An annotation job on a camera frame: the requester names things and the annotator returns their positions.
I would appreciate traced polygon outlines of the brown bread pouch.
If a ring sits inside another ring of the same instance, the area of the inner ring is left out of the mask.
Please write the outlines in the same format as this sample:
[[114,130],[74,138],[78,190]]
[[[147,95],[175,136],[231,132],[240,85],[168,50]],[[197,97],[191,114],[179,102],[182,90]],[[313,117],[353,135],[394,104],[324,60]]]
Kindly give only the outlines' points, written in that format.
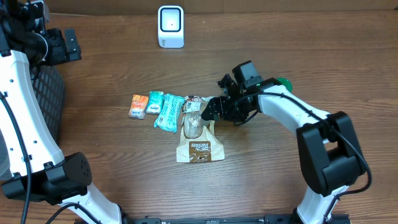
[[176,148],[177,162],[222,161],[224,145],[215,136],[215,122],[201,118],[210,97],[188,95],[182,108],[182,130]]

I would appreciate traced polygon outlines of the green lid jar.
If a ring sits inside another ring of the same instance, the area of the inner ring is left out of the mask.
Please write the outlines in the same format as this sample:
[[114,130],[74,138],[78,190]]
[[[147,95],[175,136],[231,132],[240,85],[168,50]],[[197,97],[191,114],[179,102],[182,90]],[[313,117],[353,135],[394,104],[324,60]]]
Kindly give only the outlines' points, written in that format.
[[286,89],[287,89],[289,92],[292,92],[293,86],[292,86],[292,83],[290,82],[290,80],[288,80],[288,79],[286,79],[286,78],[283,78],[283,77],[276,78],[276,80],[277,80],[278,82],[280,82],[281,84],[283,84],[283,86],[285,86]]

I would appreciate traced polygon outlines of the long teal wipes pack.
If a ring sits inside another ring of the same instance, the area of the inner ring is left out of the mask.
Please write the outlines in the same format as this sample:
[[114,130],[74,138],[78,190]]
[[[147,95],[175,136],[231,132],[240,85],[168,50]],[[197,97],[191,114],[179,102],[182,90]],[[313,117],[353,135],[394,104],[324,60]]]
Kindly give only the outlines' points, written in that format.
[[177,121],[185,99],[182,96],[164,95],[164,105],[155,120],[154,127],[164,131],[177,132]]

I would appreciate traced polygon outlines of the teal gum packet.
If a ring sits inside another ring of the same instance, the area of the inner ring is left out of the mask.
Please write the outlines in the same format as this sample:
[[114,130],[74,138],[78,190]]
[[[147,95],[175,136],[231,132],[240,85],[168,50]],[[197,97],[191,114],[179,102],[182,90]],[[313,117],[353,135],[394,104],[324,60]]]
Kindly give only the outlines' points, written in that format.
[[151,91],[149,93],[149,101],[146,108],[146,113],[159,114],[164,104],[164,92]]

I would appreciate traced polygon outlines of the orange snack packet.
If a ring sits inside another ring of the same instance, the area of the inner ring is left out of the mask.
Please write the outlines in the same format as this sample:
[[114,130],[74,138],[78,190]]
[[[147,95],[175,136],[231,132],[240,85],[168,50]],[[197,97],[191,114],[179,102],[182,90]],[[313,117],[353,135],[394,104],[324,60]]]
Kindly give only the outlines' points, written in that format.
[[144,119],[148,102],[148,96],[133,95],[129,110],[129,117],[135,119]]

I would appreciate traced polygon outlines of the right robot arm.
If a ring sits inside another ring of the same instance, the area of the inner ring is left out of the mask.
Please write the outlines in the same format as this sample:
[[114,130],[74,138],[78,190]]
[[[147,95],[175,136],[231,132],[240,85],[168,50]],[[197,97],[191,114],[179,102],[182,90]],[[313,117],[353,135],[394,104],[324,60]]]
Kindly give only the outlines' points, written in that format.
[[343,111],[331,114],[305,103],[276,78],[263,79],[250,60],[234,67],[218,86],[224,95],[209,101],[201,114],[204,120],[232,121],[239,126],[262,113],[297,138],[307,183],[304,198],[291,214],[265,215],[261,223],[350,223],[348,215],[333,213],[337,201],[364,192],[372,182],[349,189],[361,175],[371,175],[351,118]]

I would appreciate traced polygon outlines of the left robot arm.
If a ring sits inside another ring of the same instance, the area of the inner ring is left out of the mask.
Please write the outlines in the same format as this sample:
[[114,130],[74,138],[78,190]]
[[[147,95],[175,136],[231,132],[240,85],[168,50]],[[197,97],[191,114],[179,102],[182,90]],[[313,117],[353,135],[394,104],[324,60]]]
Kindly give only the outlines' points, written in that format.
[[31,70],[81,59],[75,31],[47,29],[47,18],[43,1],[1,2],[1,134],[11,170],[2,191],[25,206],[45,201],[70,209],[87,223],[124,223],[120,206],[94,185],[84,154],[65,156],[43,116],[48,110],[58,123],[54,105],[65,89],[57,83],[51,91],[50,79]]

